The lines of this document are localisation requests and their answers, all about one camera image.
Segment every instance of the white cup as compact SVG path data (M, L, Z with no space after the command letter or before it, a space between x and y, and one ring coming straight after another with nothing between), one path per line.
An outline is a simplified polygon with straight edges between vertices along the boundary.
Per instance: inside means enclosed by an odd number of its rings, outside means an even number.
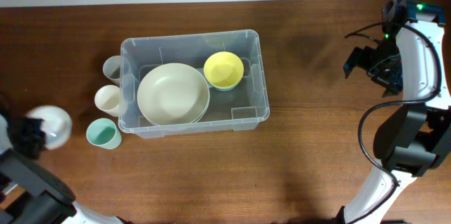
M107 85L99 89L94 97L96 107L113 117L119 116L119 102L121 91L118 86Z
M104 63L104 67L102 68L104 75L118 86L121 82L122 60L124 61L123 74L125 75L130 69L130 62L128 62L128 60L126 58L123 58L122 56L112 56L111 58L108 58Z
M107 118L92 122L86 130L86 138L89 143L104 149L115 149L122 142L116 124Z

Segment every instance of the table surface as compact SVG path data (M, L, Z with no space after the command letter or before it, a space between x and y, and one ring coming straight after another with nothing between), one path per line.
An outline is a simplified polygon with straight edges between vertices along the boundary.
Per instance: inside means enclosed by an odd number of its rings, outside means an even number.
M0 9L0 87L26 112L43 104L67 110L73 135L39 163L78 201L134 223L282 223L331 218L358 192L371 164L357 125L383 88L363 70L345 80L342 65L362 38L348 32L381 19L387 0L303 0ZM423 0L445 7L451 0ZM253 29L261 38L271 114L255 130L141 139L123 133L115 150L93 147L89 123L108 117L94 94L110 82L103 62L129 37ZM446 32L451 32L449 25ZM369 31L382 37L379 28ZM451 35L443 45L451 76ZM371 150L378 126L364 127ZM387 219L451 219L451 160L410 185Z

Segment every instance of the white bowl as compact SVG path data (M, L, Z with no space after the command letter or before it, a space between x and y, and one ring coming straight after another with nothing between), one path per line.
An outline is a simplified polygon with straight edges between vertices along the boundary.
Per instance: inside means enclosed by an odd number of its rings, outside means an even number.
M142 115L154 125L194 123L205 114L210 91L198 70L181 63L168 63L142 79L137 102Z

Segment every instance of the wood grain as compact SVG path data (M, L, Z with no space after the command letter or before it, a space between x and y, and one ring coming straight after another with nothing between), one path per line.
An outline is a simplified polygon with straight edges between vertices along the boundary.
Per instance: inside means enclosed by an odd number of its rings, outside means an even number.
M42 104L67 110L73 135L39 162L78 201L134 223L271 223L331 218L358 192L371 165L357 144L363 112L383 89L342 65L365 39L348 32L381 19L387 0L309 0L0 9L1 90L19 112ZM451 0L424 0L445 7ZM245 132L141 139L123 134L113 151L90 145L94 93L110 82L102 63L128 37L256 30L261 38L269 119ZM451 76L451 28L443 53ZM380 29L369 31L381 37ZM371 149L377 111L364 128ZM451 219L451 161L411 185L386 218Z

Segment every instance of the clear storage container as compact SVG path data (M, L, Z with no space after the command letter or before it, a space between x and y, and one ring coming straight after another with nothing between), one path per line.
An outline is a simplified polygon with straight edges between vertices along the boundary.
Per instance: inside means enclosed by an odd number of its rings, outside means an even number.
M210 103L199 122L155 126L142 115L137 91L150 70L166 63L184 63L203 73L205 61L219 51L239 56L245 73L238 86L230 91L210 87ZM129 38L121 45L121 56L122 99L118 125L123 132L148 139L194 132L252 130L269 117L260 41L253 30Z

